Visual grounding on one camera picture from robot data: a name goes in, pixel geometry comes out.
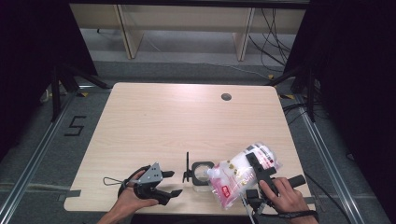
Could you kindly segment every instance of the tabletop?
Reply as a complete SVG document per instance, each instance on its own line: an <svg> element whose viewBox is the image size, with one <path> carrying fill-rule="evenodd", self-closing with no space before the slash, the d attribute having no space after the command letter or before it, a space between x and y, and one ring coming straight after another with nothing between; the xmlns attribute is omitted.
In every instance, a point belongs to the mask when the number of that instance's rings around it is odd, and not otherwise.
<svg viewBox="0 0 396 224"><path fill-rule="evenodd" d="M273 177L303 174L273 87L117 83L71 187L80 194L67 198L64 208L108 211L120 186L105 186L103 178L123 180L157 161L163 171L175 172L158 189L183 191L166 206L144 208L138 213L245 215L240 200L224 210L211 191L194 190L191 181L182 183L182 177L188 151L190 165L195 161L217 164L255 142L271 148L283 164ZM311 196L307 185L297 189Z"/></svg>

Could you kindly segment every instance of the black strap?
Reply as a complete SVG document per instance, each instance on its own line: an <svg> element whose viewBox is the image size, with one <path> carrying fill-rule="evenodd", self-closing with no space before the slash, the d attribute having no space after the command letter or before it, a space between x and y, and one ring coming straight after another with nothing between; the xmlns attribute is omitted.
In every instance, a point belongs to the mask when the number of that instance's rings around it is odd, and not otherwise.
<svg viewBox="0 0 396 224"><path fill-rule="evenodd" d="M319 215L317 211L308 210L308 211L300 211L300 212L289 212L289 213L279 213L277 215L270 215L270 214L261 214L263 217L279 217L279 218L295 218L295 217L307 217L307 216L314 216L314 218L319 223Z"/></svg>

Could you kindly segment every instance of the gray carpet floor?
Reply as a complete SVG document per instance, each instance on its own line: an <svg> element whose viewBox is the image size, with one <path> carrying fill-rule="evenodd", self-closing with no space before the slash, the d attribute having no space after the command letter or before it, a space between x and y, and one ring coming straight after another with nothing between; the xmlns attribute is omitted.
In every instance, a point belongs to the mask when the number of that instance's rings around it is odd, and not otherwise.
<svg viewBox="0 0 396 224"><path fill-rule="evenodd" d="M235 69L191 63L95 62L95 66L99 78L108 84L128 81L263 85L268 82L266 78L269 74L280 76L278 72L270 72L262 66L254 65L236 66L237 69ZM84 79L77 78L77 80L80 85L91 85ZM276 90L279 94L290 94L291 83L292 78L276 86ZM83 91L88 95L86 97L77 96L73 99L10 223L96 223L104 214L67 212L63 207L64 195L73 183L110 94L110 91L99 88L88 88ZM280 99L280 102L283 106L296 104L296 101L292 99ZM24 129L19 143L8 152L0 163L1 202L8 196L12 185L20 177L26 163L50 126L51 107L49 100L36 109L30 123ZM315 113L320 133L336 161L341 176L358 203L366 223L390 223L359 167L346 157L347 148L332 125L331 118L321 105L315 106ZM85 119L78 119L75 122L77 125L83 125L84 129L80 136L65 136L66 133L76 131L69 128L74 116L86 116ZM340 204L315 143L304 124L301 112L299 109L294 109L287 114L286 118L290 123L290 132L304 170ZM311 180L307 181L311 192L316 193L321 202L321 205L317 204L320 223L347 223L340 210L323 191ZM284 223L284 221L271 218L265 223Z"/></svg>

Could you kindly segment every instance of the person's right hand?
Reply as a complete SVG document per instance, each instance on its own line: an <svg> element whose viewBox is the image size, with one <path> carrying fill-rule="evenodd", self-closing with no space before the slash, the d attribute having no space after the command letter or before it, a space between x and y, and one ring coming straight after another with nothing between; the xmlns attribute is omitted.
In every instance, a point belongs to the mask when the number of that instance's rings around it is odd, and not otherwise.
<svg viewBox="0 0 396 224"><path fill-rule="evenodd" d="M291 187L289 180L285 177L279 177L273 180L274 185L279 192L279 195L275 195L265 181L260 181L260 187L267 196L267 198L274 204L274 208L278 213L288 212L302 212L308 211L309 207L304 201L303 194ZM289 223L300 224L300 223L317 223L313 216L308 217L295 217L289 219Z"/></svg>

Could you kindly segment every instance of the person's left hand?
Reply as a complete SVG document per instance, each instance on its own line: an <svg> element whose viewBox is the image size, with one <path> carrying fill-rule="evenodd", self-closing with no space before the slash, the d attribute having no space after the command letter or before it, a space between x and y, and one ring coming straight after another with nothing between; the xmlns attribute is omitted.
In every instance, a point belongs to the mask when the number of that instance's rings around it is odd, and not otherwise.
<svg viewBox="0 0 396 224"><path fill-rule="evenodd" d="M145 171L137 173L135 176L132 177L132 179L137 179L143 173L145 173ZM126 188L122 192L111 210L106 213L98 223L117 223L118 221L132 215L134 212L141 208L150 207L158 204L158 201L155 199L139 199L134 194L133 186L131 186L130 183L128 183L128 187L129 188Z"/></svg>

